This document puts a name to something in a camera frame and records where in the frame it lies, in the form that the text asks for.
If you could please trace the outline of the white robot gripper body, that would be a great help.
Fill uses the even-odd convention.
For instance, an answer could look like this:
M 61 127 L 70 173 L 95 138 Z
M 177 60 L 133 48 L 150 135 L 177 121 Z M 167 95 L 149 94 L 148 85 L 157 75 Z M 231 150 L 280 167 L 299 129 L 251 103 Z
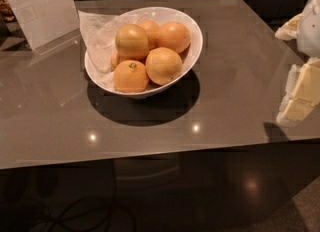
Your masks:
M 301 14 L 297 47 L 309 57 L 320 57 L 320 0 L 311 0 Z

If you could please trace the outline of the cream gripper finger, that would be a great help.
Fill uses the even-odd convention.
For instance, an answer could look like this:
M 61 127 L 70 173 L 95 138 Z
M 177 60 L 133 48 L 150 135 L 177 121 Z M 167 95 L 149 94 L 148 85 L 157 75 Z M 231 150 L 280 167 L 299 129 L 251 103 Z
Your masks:
M 304 65 L 291 67 L 276 121 L 281 126 L 294 127 L 305 120 L 319 103 L 320 59 L 311 57 Z
M 298 24 L 302 17 L 302 14 L 297 14 L 292 17 L 289 21 L 284 23 L 281 27 L 275 32 L 275 37 L 284 40 L 290 41 L 297 38 Z

